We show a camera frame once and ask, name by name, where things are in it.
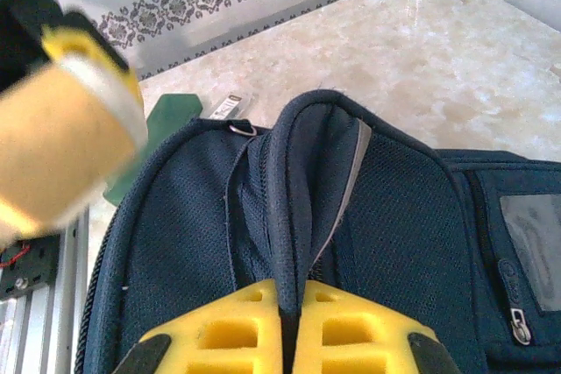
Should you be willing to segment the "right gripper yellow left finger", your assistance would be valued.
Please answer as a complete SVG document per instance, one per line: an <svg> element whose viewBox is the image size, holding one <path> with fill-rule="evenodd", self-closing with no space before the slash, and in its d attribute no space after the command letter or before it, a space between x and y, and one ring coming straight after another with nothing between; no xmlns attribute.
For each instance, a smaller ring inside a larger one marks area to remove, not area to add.
<svg viewBox="0 0 561 374"><path fill-rule="evenodd" d="M116 374L283 374L274 282L254 283L149 330Z"/></svg>

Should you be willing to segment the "navy blue backpack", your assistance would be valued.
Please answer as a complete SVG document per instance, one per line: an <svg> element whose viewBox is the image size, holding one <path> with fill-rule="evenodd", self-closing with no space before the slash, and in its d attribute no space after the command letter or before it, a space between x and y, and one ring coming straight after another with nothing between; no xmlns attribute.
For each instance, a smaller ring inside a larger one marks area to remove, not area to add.
<svg viewBox="0 0 561 374"><path fill-rule="evenodd" d="M432 150L327 89L271 129L196 119L113 216L75 374L264 279L287 349L313 279L429 326L464 374L561 374L561 162Z"/></svg>

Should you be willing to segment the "yellow wooden block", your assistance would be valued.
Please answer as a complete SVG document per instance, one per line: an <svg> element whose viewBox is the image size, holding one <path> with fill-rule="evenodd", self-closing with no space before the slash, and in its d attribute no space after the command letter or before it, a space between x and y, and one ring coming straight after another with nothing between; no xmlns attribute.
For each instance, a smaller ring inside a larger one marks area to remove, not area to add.
<svg viewBox="0 0 561 374"><path fill-rule="evenodd" d="M143 100L71 54L0 96L0 202L39 236L72 222L148 138Z"/></svg>

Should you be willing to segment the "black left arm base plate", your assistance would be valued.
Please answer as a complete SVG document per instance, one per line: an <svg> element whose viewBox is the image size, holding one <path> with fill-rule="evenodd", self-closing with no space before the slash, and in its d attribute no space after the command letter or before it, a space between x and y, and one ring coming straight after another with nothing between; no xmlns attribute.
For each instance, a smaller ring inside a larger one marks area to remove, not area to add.
<svg viewBox="0 0 561 374"><path fill-rule="evenodd" d="M60 237L19 241L0 252L0 300L22 297L51 285L57 275Z"/></svg>

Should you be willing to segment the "green hardcover notebook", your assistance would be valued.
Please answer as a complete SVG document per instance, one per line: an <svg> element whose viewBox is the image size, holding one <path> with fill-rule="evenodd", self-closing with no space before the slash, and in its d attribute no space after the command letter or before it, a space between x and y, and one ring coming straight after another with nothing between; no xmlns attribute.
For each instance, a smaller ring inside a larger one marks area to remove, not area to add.
<svg viewBox="0 0 561 374"><path fill-rule="evenodd" d="M113 206L118 206L131 190L144 163L161 143L188 123L199 117L202 103L194 94L164 94L154 104L147 122L148 140L136 158L116 178L108 182L103 197Z"/></svg>

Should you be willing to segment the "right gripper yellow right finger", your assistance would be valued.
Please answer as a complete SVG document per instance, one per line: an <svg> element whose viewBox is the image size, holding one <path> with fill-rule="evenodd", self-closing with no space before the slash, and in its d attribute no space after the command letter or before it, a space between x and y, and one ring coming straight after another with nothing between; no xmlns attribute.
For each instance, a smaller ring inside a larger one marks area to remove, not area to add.
<svg viewBox="0 0 561 374"><path fill-rule="evenodd" d="M292 374L460 374L460 369L431 328L309 280Z"/></svg>

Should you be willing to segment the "small clear plastic packet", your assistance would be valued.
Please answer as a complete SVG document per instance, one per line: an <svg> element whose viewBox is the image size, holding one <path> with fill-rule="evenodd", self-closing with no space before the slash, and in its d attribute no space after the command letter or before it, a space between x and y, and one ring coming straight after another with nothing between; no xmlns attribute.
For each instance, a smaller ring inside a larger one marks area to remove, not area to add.
<svg viewBox="0 0 561 374"><path fill-rule="evenodd" d="M253 100L252 95L228 94L209 113L211 120L238 120L245 115Z"/></svg>

